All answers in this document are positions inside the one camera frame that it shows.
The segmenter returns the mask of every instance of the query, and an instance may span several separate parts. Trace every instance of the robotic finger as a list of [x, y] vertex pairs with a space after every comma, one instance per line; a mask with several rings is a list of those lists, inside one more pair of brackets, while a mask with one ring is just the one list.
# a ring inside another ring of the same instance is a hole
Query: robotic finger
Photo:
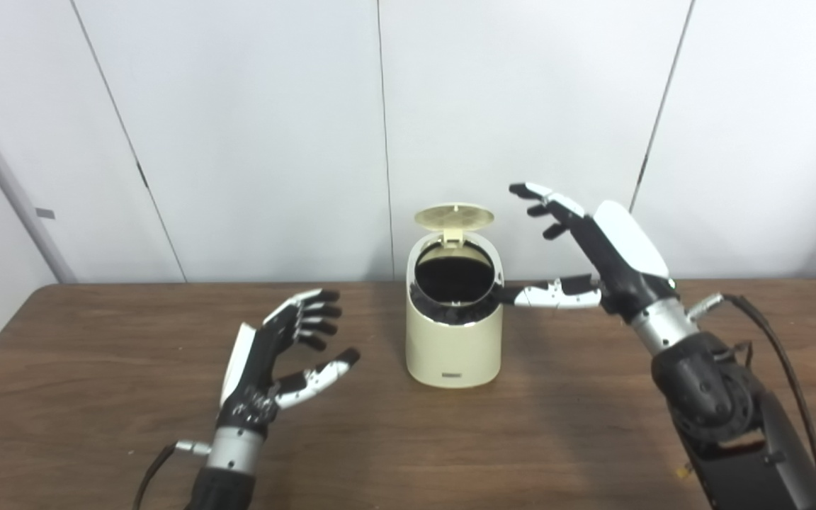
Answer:
[[516, 307], [551, 307], [551, 309], [586, 309], [598, 307], [601, 293], [589, 274], [556, 278], [528, 287], [505, 287], [497, 297]]
[[345, 375], [360, 358], [357, 349], [350, 348], [317, 367], [279, 378], [276, 404], [279, 409], [288, 409], [310, 400]]

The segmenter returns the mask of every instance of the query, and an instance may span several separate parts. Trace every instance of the trash can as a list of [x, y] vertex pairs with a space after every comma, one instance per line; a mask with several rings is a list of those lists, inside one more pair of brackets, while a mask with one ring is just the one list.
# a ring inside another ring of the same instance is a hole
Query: trash can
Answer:
[[467, 203], [422, 210], [415, 222], [432, 233], [408, 257], [405, 358], [415, 380], [474, 387], [499, 373], [504, 281], [496, 249], [472, 230], [493, 213]]

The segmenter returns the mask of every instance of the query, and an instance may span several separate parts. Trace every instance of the table surface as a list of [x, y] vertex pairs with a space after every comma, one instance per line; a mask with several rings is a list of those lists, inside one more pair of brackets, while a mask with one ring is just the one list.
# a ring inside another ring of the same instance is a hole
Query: table surface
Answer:
[[[0, 333], [0, 510], [126, 509], [165, 443], [210, 440], [242, 320], [310, 284], [42, 288]], [[508, 309], [502, 371], [437, 390], [404, 367], [404, 285], [347, 283], [327, 353], [292, 348], [278, 373], [346, 346], [363, 357], [279, 414], [253, 508], [709, 509], [649, 375], [649, 356], [601, 310]], [[816, 423], [816, 280], [680, 282], [683, 301], [744, 293], [795, 365]], [[755, 371], [797, 419], [770, 346], [722, 309], [704, 323], [757, 340]], [[176, 454], [144, 509], [181, 509], [202, 458]]]

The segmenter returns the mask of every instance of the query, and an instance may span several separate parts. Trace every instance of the robotic hand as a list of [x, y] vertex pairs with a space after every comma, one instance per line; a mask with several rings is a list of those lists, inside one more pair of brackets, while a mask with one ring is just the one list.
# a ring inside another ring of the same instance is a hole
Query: robotic hand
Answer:
[[247, 510], [254, 491], [256, 461], [276, 413], [325, 390], [360, 358], [359, 352], [350, 348], [314, 368], [273, 378], [276, 356], [295, 343], [316, 351], [326, 349], [326, 342], [317, 333], [336, 333], [336, 326], [325, 320], [342, 315], [342, 310], [331, 305], [336, 300], [338, 293], [318, 288], [288, 298], [266, 317], [260, 329], [241, 324], [222, 384], [213, 442], [179, 441], [167, 446], [145, 475], [134, 501], [135, 510], [149, 479], [175, 449], [207, 456], [186, 510]]
[[537, 184], [509, 191], [537, 203], [528, 215], [556, 223], [543, 236], [569, 232], [602, 281], [560, 278], [546, 288], [508, 290], [519, 306], [602, 306], [622, 317], [653, 356], [651, 375], [667, 399], [671, 420], [703, 491], [717, 510], [816, 510], [816, 471], [777, 397], [744, 365], [735, 349], [697, 326], [697, 320], [731, 301], [761, 327], [799, 400], [816, 461], [816, 435], [788, 358], [764, 317], [744, 297], [715, 294], [685, 310], [666, 262], [628, 211], [606, 201], [593, 216]]

